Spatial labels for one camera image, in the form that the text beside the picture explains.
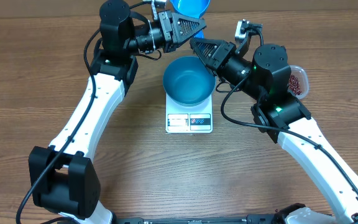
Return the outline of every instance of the kitchen scale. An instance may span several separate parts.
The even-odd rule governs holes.
[[[196,106],[182,106],[167,95],[165,130],[167,133],[211,133],[212,95]]]
[[[165,130],[167,133],[211,133],[212,92],[216,77],[198,57],[174,60],[165,70]]]

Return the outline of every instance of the white kitchen scale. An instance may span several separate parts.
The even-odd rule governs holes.
[[[165,130],[167,133],[201,134],[211,133],[212,95],[196,106],[182,106],[167,94]]]

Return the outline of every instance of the blue bowl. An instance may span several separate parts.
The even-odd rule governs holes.
[[[211,0],[171,0],[175,12],[193,18],[201,18]]]
[[[167,67],[162,83],[168,96],[179,105],[196,106],[212,94],[216,80],[198,57],[186,56]]]

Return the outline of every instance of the plastic cup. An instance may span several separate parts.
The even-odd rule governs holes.
[[[295,76],[299,80],[299,87],[301,94],[296,97],[300,100],[303,99],[309,93],[309,79],[305,70],[297,65],[290,65],[291,75]]]

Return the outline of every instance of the wood grain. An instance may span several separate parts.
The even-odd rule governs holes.
[[[205,36],[233,41],[244,16],[263,23],[265,41],[285,45],[289,62],[306,69],[311,90],[303,102],[358,173],[358,11],[207,14]],[[82,51],[98,24],[97,16],[0,19],[0,223],[14,222],[30,187],[30,151],[48,146],[85,90]],[[98,145],[102,203],[119,217],[273,213],[295,202],[331,213],[301,167],[266,134],[222,118],[222,94],[213,95],[212,134],[165,134],[162,74],[189,54],[186,44],[158,62],[139,58],[135,83]],[[237,93],[228,114],[252,121],[253,103]],[[31,201],[22,215],[23,223],[53,217]]]

